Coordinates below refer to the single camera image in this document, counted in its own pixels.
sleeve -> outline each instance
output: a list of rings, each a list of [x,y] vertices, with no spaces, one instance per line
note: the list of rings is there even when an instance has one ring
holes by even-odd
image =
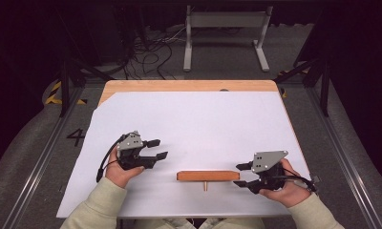
[[[126,190],[103,177],[89,197],[81,202],[61,228],[116,228],[117,214]]]
[[[341,229],[331,211],[312,193],[303,202],[288,208],[298,229]]]

wooden block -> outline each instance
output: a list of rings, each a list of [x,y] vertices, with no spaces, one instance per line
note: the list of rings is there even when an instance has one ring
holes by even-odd
[[[183,181],[230,181],[240,179],[240,174],[233,171],[180,171],[177,180]]]

hand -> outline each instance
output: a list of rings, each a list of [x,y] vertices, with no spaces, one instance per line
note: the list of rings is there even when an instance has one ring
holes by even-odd
[[[140,166],[130,170],[123,170],[120,165],[117,163],[117,146],[110,153],[110,158],[108,159],[107,172],[105,177],[110,179],[115,185],[125,188],[126,184],[129,182],[129,179],[135,177],[141,172],[143,172],[144,167]]]
[[[285,158],[281,159],[281,164],[284,169],[289,170],[295,175],[299,176],[299,174],[293,170],[289,161]],[[286,171],[287,176],[293,176],[292,173]],[[295,206],[296,204],[304,201],[310,196],[310,191],[305,188],[302,188],[294,183],[294,180],[288,179],[286,180],[286,184],[284,185],[282,190],[279,191],[271,191],[267,189],[260,190],[260,194],[284,204],[285,207],[289,208]]]

metal leg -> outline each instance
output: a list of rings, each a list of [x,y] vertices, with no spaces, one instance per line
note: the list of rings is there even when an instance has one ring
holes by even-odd
[[[112,78],[111,76],[109,76],[108,74],[105,74],[105,73],[102,73],[100,72],[99,70],[97,70],[96,68],[94,67],[91,67],[90,65],[86,64],[85,62],[83,61],[80,61],[78,59],[74,59],[74,58],[71,58],[70,59],[72,61],[73,64],[75,64],[76,66],[78,66],[79,68],[82,68],[82,69],[85,69],[87,70],[88,72],[92,73],[93,75],[101,78],[101,79],[104,79],[105,81],[108,81],[108,80],[115,80],[114,78]]]
[[[268,7],[266,12],[265,12],[265,14],[266,14],[265,20],[263,20],[263,25],[261,26],[262,31],[260,34],[260,38],[259,38],[259,40],[253,41],[254,48],[256,49],[257,56],[259,57],[260,65],[262,66],[263,72],[269,71],[268,63],[265,59],[265,53],[263,52],[262,46],[263,46],[263,42],[265,40],[265,34],[266,34],[266,30],[268,28],[269,19],[271,18],[271,13],[272,13],[272,7]]]
[[[62,83],[62,111],[60,112],[60,117],[63,117],[70,106],[70,95],[69,95],[69,63],[63,61],[60,70],[60,81]]]
[[[283,73],[282,75],[280,75],[277,78],[273,79],[273,81],[275,83],[282,83],[283,81],[291,78],[295,74],[300,73],[301,71],[306,70],[307,68],[311,67],[317,61],[318,61],[317,59],[313,59],[313,60],[310,60],[308,62],[305,62],[305,63],[301,64],[300,66],[296,67],[295,69],[293,69],[293,70],[291,70],[291,71],[289,71],[287,73]]]
[[[185,44],[184,56],[184,71],[191,71],[191,55],[192,55],[192,40],[191,40],[191,7],[187,6],[187,19],[186,19],[187,40]]]
[[[328,63],[325,64],[325,71],[322,77],[322,88],[320,92],[320,108],[322,109],[323,115],[329,116],[328,114],[328,96],[329,96],[329,73],[330,67]]]

white paper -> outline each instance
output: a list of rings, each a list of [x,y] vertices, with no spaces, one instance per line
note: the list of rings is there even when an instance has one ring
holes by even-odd
[[[66,218],[96,186],[96,172],[111,145],[138,131],[142,140],[160,139],[141,156],[168,151],[152,170],[130,180],[121,218],[280,216],[280,203],[233,182],[177,181],[187,170],[232,170],[256,152],[289,152],[301,176],[308,167],[277,92],[117,93],[98,107],[86,134],[57,216]],[[241,171],[241,179],[258,176]]]

